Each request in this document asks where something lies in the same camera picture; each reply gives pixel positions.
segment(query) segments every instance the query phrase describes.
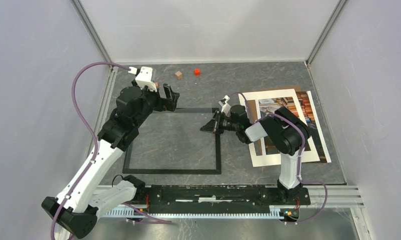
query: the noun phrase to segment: purple cable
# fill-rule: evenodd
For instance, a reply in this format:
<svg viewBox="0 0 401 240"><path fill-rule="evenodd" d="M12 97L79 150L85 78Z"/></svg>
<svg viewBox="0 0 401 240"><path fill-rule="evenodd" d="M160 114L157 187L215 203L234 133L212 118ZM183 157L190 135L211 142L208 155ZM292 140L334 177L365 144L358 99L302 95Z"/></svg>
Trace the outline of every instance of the purple cable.
<svg viewBox="0 0 401 240"><path fill-rule="evenodd" d="M245 95L243 95L243 93L241 93L241 92L239 92L239 91L233 92L232 94L230 94L230 95L228 95L228 96L231 97L231 96L233 96L233 95L235 95L235 94L240 94L240 95L243 97L243 99L244 99L244 105L246 106L247 118L249 119L249 122L252 123L252 120L251 120L251 112L249 111L249 106L248 106L248 100L246 100Z"/></svg>
<svg viewBox="0 0 401 240"><path fill-rule="evenodd" d="M77 100L76 100L76 85L77 85L77 80L79 79L79 77L89 68L97 66L97 65L109 65L109 66L114 66L114 67L118 67L118 68L122 68L124 70L129 70L128 67L120 65L120 64L116 64L116 63L112 63L112 62L106 62L106 61L100 61L100 62L94 62L92 64L89 64L85 67L83 67L75 76L74 81L72 82L72 88L71 88L71 97L72 97L72 103L74 104L74 108L75 111L77 112L78 116L80 117L81 121L84 123L85 127L88 129L88 131L90 132L91 138L93 139L94 142L94 152L93 152L93 156L91 157L91 161L94 161L96 156L98 155L98 150L99 150L99 143L98 143L98 139L96 138L95 132L93 131L93 129L90 127L89 123L86 121L86 119L84 118L83 114L80 111L79 106L77 105ZM71 186L71 188L69 189L69 191L66 193L66 195L71 196L71 194L73 193L74 189L77 187L77 185L79 184L79 182L81 181L81 179L84 177L84 175L87 173L87 171L89 170L90 166L92 166L92 163L89 162L88 165L84 168L84 170L82 171L82 173L80 174L80 176L78 176L77 180L75 180L74 184ZM50 228L50 238L51 240L55 240L55 224L58 220L58 216L59 213L61 212L61 209L64 207L65 203L67 202L67 198L64 198L62 200L62 202L60 203L59 207L57 208L54 216L53 216L53 221L52 221L52 225Z"/></svg>
<svg viewBox="0 0 401 240"><path fill-rule="evenodd" d="M145 216L148 219L152 219L154 221L135 221L134 224L171 224L173 223L172 221L168 221L168 220L162 220L153 216L149 216L147 213L140 211L139 209L137 209L136 207L128 204L128 203L123 203L123 205L132 208L134 211L138 212L139 214Z"/></svg>
<svg viewBox="0 0 401 240"><path fill-rule="evenodd" d="M302 138L302 145L300 146L299 152L298 152L298 154L297 154L297 165L296 165L296 178L297 178L297 180L298 180L301 184L304 184L304 185L321 184L321 185L324 187L324 202L322 203L322 206L321 206L321 208L318 210L318 212L316 212L313 216L311 216L311 217L309 217L309 218L307 218L307 219L298 221L298 222L296 222L296 223L295 223L295 222L285 222L285 223L286 223L286 224L290 224L290 225L296 225L296 224L304 223L304 222L310 221L310 220L312 220L312 219L315 219L318 215L321 214L321 212L323 211L324 207L326 206L327 197L328 197L328 192L327 192L326 184L324 184L324 182L322 182L322 181L320 181L320 180L316 180L316 181L303 181L303 180L299 177L299 176L301 175L301 154L302 154L302 151L304 150L305 142L306 142L306 141L305 141L304 134L303 134L302 131L299 129L299 127L297 127L297 126L296 126L295 124L293 124L291 121L287 120L286 118L284 118L284 117L282 117L282 116L280 116L280 115L277 115L277 114L271 113L271 112L268 113L267 115L261 117L260 119L258 119L258 120L255 121L255 122L258 122L259 120L262 120L262 119L266 118L267 116L273 116L273 117L279 118L279 119L281 119L282 121L286 122L286 123L289 124L292 128L294 128L294 129L296 130L296 132L298 132L299 135L300 135L300 137Z"/></svg>

